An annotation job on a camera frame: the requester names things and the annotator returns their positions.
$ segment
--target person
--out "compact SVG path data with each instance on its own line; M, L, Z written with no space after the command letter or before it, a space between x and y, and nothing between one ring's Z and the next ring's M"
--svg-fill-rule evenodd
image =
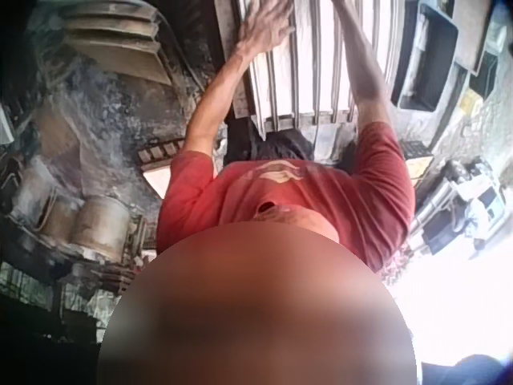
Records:
M109 320L97 384L411 385L410 332L389 291L341 245L281 223L173 245Z
M352 175L308 160L234 162L215 176L212 148L249 64L290 33L291 2L253 2L234 52L187 127L160 210L157 253L195 233L244 221L300 226L339 242L373 271L406 239L414 189L387 112L386 85L353 2L333 0L358 109Z

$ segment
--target rusty machinery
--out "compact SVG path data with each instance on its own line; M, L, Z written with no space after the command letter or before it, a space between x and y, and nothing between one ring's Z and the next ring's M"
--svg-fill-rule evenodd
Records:
M26 168L14 158L7 164L0 172L0 209L22 230L23 243L45 250L34 258L71 263L75 280L96 280L115 293L126 289L143 264L144 217L114 197L66 196L38 157Z

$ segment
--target metal frame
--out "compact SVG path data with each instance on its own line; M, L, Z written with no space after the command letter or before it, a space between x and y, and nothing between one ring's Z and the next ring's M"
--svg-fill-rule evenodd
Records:
M401 44L401 25L402 25L402 12L404 11L404 4L402 0L374 0L374 20L373 20L373 35L372 35L372 47L374 52L378 51L379 46L379 31L380 31L380 25L382 24L382 20L380 19L381 16L381 10L382 10L382 1L390 1L391 9L390 9L390 37L389 37L389 50L386 56L386 63L385 63L385 70L384 75L386 82L388 84L391 84L394 81L394 70L397 67L397 61L398 61L398 49L400 48ZM227 12L226 9L228 9L226 6L223 6L221 3L229 2L232 4L229 8L232 9L232 12ZM217 19L219 23L219 29L220 29L220 37L221 42L224 48L224 57L227 58L228 53L231 51L229 47L232 47L234 43L234 39L236 36L235 29L240 25L240 20L242 19L241 15L244 14L246 11L246 0L215 0L214 2L216 5L216 13L217 13ZM355 4L357 6L358 15L360 19L360 23L362 23L362 7L363 7L363 0L355 0ZM311 7L312 11L312 18L315 18L316 20L320 17L320 3L319 0L309 0L309 6ZM297 23L296 19L297 15L295 12L292 13L290 17L290 25L295 26ZM313 32L313 44L315 47L318 47L318 49L315 49L313 52L313 65L315 66L314 72L313 72L313 124L318 125L321 121L325 122L325 117L322 117L321 115L324 115L322 111L320 111L320 92L318 91L318 86L321 85L320 82L320 74L321 74L321 28L320 23L315 22L316 27L312 27ZM335 40L335 57L333 58L333 85L338 84L338 87L340 87L340 81L338 80L339 75L341 75L341 68L342 68L342 58L343 58L343 50L345 49L343 38L341 41L339 39ZM267 58L268 64L273 61L273 55L269 55L270 57ZM295 34L291 34L290 36L290 58L291 58L291 80L292 80L292 113L291 116L293 117L293 127L299 128L301 127L301 124L304 124L305 122L309 121L308 115L300 114L299 112L299 79L298 79L298 37ZM259 80L257 79L257 71L256 66L254 63L250 66L249 69L249 76L248 76L248 84L247 84L247 91L251 91L248 93L247 97L252 99L252 101L248 100L247 105L253 104L254 102L254 108L252 108L252 111L248 111L248 113L251 115L251 113L256 113L257 116L257 122L256 125L258 127L259 133L263 138L265 138L265 133L269 131L269 125L273 124L273 130L275 131L278 129L284 129L284 127L288 127L288 124L283 124L284 120L288 120L288 117L282 116L280 117L277 114L277 79L275 78L275 75L273 74L273 70L269 69L269 90L270 90L270 101L271 101L271 112L272 116L269 119L264 119L261 117L261 106L260 104L260 97L257 94L259 90ZM340 98L339 95L335 95L336 92L332 87L332 99L331 99L331 105L332 105L332 111L330 112L330 120L327 123L337 123L342 121L352 122L354 113L355 113L355 102L353 100L352 93L349 94L349 109L345 111L338 111L337 108L337 97Z

